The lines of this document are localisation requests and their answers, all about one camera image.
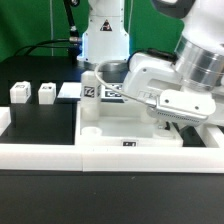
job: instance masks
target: white rectangular block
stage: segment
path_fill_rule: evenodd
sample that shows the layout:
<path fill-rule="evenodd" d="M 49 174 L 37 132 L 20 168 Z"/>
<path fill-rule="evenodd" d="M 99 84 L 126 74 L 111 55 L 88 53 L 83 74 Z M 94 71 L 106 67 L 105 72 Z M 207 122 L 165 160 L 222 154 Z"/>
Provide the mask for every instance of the white rectangular block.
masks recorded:
<path fill-rule="evenodd" d="M 56 84 L 43 83 L 38 91 L 39 104 L 54 104 L 56 98 Z"/>
<path fill-rule="evenodd" d="M 9 107 L 0 107 L 0 136 L 11 123 Z"/>
<path fill-rule="evenodd" d="M 17 82 L 10 89 L 11 103 L 26 103 L 31 96 L 31 85 L 29 82 Z"/>

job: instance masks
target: white plastic part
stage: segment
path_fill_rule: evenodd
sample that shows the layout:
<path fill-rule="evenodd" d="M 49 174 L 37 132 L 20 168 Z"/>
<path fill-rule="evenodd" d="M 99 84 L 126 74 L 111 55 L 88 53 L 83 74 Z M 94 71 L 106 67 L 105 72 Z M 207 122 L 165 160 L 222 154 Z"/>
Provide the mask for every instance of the white plastic part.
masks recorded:
<path fill-rule="evenodd" d="M 0 169 L 224 173 L 224 150 L 1 144 Z"/>
<path fill-rule="evenodd" d="M 224 127 L 224 97 L 216 95 L 215 103 L 216 111 L 209 117 L 206 123 Z"/>
<path fill-rule="evenodd" d="M 93 71 L 82 74 L 81 116 L 82 119 L 94 121 L 99 119 L 99 104 L 101 101 L 101 85 Z"/>
<path fill-rule="evenodd" d="M 209 116 L 215 112 L 215 101 L 211 95 L 194 92 L 165 90 L 160 96 L 160 106 L 193 114 Z"/>
<path fill-rule="evenodd" d="M 82 85 L 80 82 L 64 82 L 57 98 L 81 98 Z"/>
<path fill-rule="evenodd" d="M 223 9 L 223 0 L 197 0 L 184 19 L 183 36 L 202 49 L 224 56 Z"/>
<path fill-rule="evenodd" d="M 124 29 L 124 0 L 89 0 L 89 5 L 89 25 L 78 60 L 92 64 L 127 60 L 129 35 Z"/>
<path fill-rule="evenodd" d="M 183 140 L 170 124 L 170 131 L 161 132 L 159 122 L 141 122 L 139 104 L 101 103 L 97 121 L 86 121 L 81 117 L 80 103 L 77 105 L 75 145 L 77 146 L 129 146 L 129 147 L 181 147 Z M 90 127 L 102 130 L 101 135 L 83 134 Z"/>
<path fill-rule="evenodd" d="M 205 124 L 196 128 L 206 147 L 224 148 L 224 134 L 215 125 Z"/>
<path fill-rule="evenodd" d="M 143 108 L 141 111 L 140 114 L 141 122 L 146 124 L 156 124 L 158 122 L 158 119 L 149 116 L 147 108 L 148 106 L 145 106 L 145 108 Z"/>
<path fill-rule="evenodd" d="M 38 91 L 39 104 L 54 104 L 56 98 L 56 84 L 43 83 Z"/>
<path fill-rule="evenodd" d="M 166 89 L 179 90 L 180 80 L 171 62 L 137 53 L 130 61 L 123 91 L 139 99 L 148 99 L 160 95 Z"/>
<path fill-rule="evenodd" d="M 10 89 L 11 103 L 26 103 L 31 96 L 30 82 L 17 82 Z"/>
<path fill-rule="evenodd" d="M 0 107 L 0 136 L 11 123 L 9 107 Z"/>

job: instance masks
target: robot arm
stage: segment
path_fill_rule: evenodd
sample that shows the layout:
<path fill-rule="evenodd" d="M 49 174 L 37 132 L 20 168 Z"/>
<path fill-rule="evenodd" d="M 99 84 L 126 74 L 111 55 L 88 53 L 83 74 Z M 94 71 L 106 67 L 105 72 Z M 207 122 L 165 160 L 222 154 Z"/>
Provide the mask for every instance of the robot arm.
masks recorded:
<path fill-rule="evenodd" d="M 224 1 L 152 2 L 166 15 L 183 18 L 177 61 L 136 54 L 124 91 L 150 102 L 148 114 L 154 118 L 198 126 L 217 111 L 212 91 L 224 71 Z"/>
<path fill-rule="evenodd" d="M 125 0 L 88 0 L 89 25 L 83 34 L 80 63 L 127 60 L 129 35 L 124 29 Z"/>

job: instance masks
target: white block with black marking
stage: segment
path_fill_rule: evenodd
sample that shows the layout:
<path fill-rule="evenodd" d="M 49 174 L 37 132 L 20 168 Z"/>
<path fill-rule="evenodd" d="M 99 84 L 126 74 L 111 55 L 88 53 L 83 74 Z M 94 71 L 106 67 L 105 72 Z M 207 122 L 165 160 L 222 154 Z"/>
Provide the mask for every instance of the white block with black marking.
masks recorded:
<path fill-rule="evenodd" d="M 54 104 L 56 98 L 56 84 L 43 83 L 38 91 L 39 104 Z"/>
<path fill-rule="evenodd" d="M 11 103 L 26 103 L 31 96 L 30 82 L 17 82 L 10 89 Z"/>

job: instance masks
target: black label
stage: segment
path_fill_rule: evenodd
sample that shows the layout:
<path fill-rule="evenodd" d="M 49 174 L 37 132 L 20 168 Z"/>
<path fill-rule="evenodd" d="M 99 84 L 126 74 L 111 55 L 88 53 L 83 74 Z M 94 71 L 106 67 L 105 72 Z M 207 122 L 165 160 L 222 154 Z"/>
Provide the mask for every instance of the black label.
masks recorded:
<path fill-rule="evenodd" d="M 52 89 L 51 86 L 43 86 L 42 89 Z"/>
<path fill-rule="evenodd" d="M 137 142 L 123 142 L 124 147 L 136 147 Z"/>
<path fill-rule="evenodd" d="M 94 98 L 95 97 L 95 88 L 84 86 L 84 97 Z"/>
<path fill-rule="evenodd" d="M 121 88 L 122 88 L 122 85 L 120 85 L 120 84 L 113 84 L 111 86 L 114 87 L 117 90 L 121 90 Z M 119 93 L 113 92 L 111 89 L 105 88 L 105 97 L 120 98 L 121 95 Z"/>
<path fill-rule="evenodd" d="M 103 24 L 103 26 L 101 27 L 100 31 L 112 31 L 112 28 L 110 26 L 110 23 L 108 20 L 106 20 Z"/>

